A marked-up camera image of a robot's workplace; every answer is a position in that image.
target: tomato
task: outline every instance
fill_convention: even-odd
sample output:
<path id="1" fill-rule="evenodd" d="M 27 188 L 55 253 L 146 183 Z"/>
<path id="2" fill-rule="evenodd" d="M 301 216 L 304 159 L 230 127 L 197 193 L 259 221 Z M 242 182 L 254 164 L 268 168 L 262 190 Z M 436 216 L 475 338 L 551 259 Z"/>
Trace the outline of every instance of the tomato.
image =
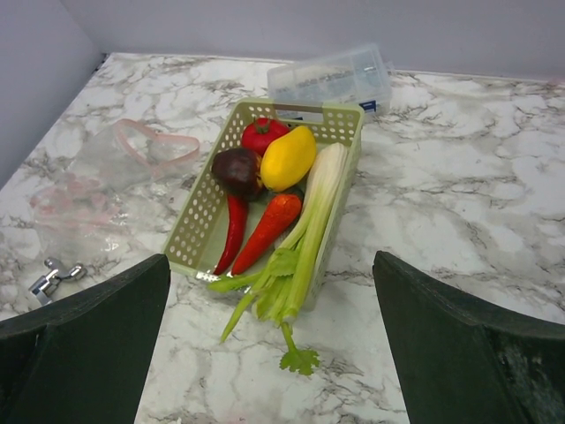
<path id="1" fill-rule="evenodd" d="M 289 133 L 289 131 L 288 126 L 275 119 L 260 117 L 244 129 L 241 136 L 241 146 L 250 148 L 262 157 L 271 142 Z"/>

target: gray wall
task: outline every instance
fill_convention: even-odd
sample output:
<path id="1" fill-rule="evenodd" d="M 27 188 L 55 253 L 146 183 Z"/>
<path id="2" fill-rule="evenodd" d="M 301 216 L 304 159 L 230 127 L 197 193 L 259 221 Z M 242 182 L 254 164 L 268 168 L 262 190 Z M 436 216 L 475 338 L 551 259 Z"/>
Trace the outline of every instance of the gray wall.
<path id="1" fill-rule="evenodd" d="M 399 69 L 565 77 L 563 0 L 61 2 L 103 51 L 300 59 L 377 41 Z"/>
<path id="2" fill-rule="evenodd" d="M 0 0 L 0 187 L 101 60 L 59 0 Z"/>

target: pink bag handle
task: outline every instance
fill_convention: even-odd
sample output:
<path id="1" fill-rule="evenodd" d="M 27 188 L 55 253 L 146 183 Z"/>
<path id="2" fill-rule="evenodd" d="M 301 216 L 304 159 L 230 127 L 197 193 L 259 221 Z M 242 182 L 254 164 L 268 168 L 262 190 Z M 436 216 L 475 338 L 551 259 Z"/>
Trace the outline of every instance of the pink bag handle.
<path id="1" fill-rule="evenodd" d="M 162 162 L 156 166 L 151 165 L 145 159 L 145 157 L 140 155 L 139 152 L 135 148 L 133 148 L 132 145 L 128 142 L 127 136 L 124 134 L 125 127 L 130 127 L 136 131 L 139 131 L 140 133 L 147 136 L 149 139 L 153 139 L 162 144 L 166 144 L 166 143 L 186 144 L 187 146 L 192 147 L 192 151 L 190 153 L 187 153 L 186 155 L 179 156 L 171 161 Z M 151 174 L 154 177 L 159 177 L 160 175 L 162 175 L 163 170 L 169 166 L 177 165 L 185 161 L 196 159 L 200 151 L 200 142 L 198 141 L 198 139 L 194 137 L 184 136 L 184 135 L 174 135 L 174 134 L 160 134 L 158 132 L 155 132 L 148 126 L 143 125 L 132 119 L 120 119 L 114 124 L 114 128 L 116 131 L 117 139 L 119 140 L 124 150 L 129 155 L 131 155 L 136 161 L 148 167 L 151 170 Z"/>

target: red chili pepper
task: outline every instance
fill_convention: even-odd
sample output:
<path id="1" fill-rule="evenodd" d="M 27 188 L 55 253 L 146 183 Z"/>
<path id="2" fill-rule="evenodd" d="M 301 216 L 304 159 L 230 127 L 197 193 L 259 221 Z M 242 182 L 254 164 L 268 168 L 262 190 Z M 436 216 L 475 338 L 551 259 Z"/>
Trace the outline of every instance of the red chili pepper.
<path id="1" fill-rule="evenodd" d="M 231 265 L 241 245 L 244 243 L 245 225 L 249 214 L 249 204 L 236 196 L 228 194 L 228 211 L 230 212 L 230 226 L 226 246 L 223 248 L 222 257 L 215 267 L 214 274 L 223 274 Z"/>
<path id="2" fill-rule="evenodd" d="M 285 124 L 268 117 L 260 117 L 244 129 L 241 146 L 250 148 L 262 157 L 269 144 L 289 132 L 290 129 Z"/>
<path id="3" fill-rule="evenodd" d="M 300 197 L 295 194 L 277 194 L 268 203 L 257 228 L 233 264 L 231 274 L 246 272 L 294 222 L 301 210 Z"/>

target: metal clip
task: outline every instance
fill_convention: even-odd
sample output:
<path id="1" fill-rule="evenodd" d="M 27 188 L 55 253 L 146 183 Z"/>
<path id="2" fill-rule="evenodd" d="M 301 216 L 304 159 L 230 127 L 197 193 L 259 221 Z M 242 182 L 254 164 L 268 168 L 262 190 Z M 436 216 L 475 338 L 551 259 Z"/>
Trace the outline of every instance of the metal clip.
<path id="1" fill-rule="evenodd" d="M 49 257 L 43 263 L 51 271 L 46 276 L 40 276 L 29 288 L 29 291 L 39 300 L 42 307 L 53 302 L 49 295 L 57 289 L 59 283 L 64 280 L 80 280 L 87 274 L 87 269 L 82 263 L 77 263 L 71 269 L 66 268 L 57 258 Z"/>

